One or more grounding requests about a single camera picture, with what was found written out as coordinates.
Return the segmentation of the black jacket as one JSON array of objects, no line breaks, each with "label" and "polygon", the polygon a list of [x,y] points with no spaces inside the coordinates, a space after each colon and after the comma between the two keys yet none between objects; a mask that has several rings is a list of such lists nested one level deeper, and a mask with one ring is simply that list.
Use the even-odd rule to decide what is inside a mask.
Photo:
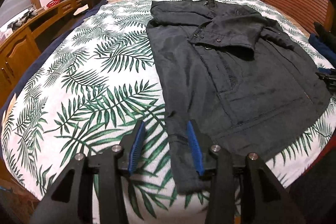
[{"label": "black jacket", "polygon": [[187,123],[236,156],[270,160],[327,109],[312,58],[277,21],[215,0],[151,5],[146,33],[161,82],[171,172],[179,194],[204,190]]}]

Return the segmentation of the wooden desk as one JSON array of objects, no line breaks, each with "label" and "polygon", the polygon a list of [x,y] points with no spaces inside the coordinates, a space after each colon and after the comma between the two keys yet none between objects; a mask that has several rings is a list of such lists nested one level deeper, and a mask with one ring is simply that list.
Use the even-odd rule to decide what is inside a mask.
[{"label": "wooden desk", "polygon": [[29,66],[41,55],[36,39],[64,16],[79,8],[82,0],[65,0],[41,11],[1,44],[1,105]]}]

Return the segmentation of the red basket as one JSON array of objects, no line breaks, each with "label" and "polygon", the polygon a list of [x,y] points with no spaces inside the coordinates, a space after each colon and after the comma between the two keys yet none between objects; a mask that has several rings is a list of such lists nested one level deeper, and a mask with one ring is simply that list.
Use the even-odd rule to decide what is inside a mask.
[{"label": "red basket", "polygon": [[52,7],[56,6],[56,5],[58,5],[59,3],[60,3],[60,0],[52,0],[52,1],[50,1],[49,3],[47,3],[46,7],[47,7],[48,9],[50,9],[50,8],[52,8]]}]

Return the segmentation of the navy bed sheet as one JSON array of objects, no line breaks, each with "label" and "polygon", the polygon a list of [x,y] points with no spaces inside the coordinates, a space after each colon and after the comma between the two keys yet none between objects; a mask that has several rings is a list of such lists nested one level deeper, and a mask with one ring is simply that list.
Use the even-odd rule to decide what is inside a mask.
[{"label": "navy bed sheet", "polygon": [[78,26],[84,23],[85,19],[88,19],[90,16],[97,14],[98,10],[102,5],[107,4],[107,0],[102,0],[98,5],[96,5],[91,10],[87,11],[83,16],[81,16],[76,23],[74,23],[69,30],[60,35],[55,39],[43,52],[42,54],[30,65],[30,67],[23,73],[23,76],[15,81],[15,85],[12,88],[11,93],[7,96],[6,101],[1,104],[1,116],[9,107],[10,101],[14,95],[18,97],[21,93],[27,81],[36,73],[41,66],[46,62],[46,60],[51,56],[51,54],[56,50],[56,48],[64,41],[64,39]]}]

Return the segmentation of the black garment pile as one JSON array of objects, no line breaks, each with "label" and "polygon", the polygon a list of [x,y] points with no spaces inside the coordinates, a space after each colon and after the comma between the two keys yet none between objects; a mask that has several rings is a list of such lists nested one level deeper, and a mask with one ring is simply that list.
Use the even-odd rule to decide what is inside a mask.
[{"label": "black garment pile", "polygon": [[314,22],[313,24],[314,24],[316,33],[320,37],[321,42],[323,42],[325,45],[327,45],[330,48],[335,47],[335,36],[332,33],[327,32],[321,23]]}]

